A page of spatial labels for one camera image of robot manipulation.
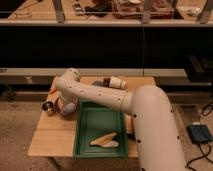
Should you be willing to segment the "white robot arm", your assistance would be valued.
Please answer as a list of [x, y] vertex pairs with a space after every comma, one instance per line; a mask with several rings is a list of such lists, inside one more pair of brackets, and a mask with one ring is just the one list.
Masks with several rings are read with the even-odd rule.
[[84, 98], [130, 114], [141, 171], [186, 171], [172, 106], [158, 86], [142, 85], [130, 91], [84, 84], [74, 68], [67, 69], [55, 86], [63, 102]]

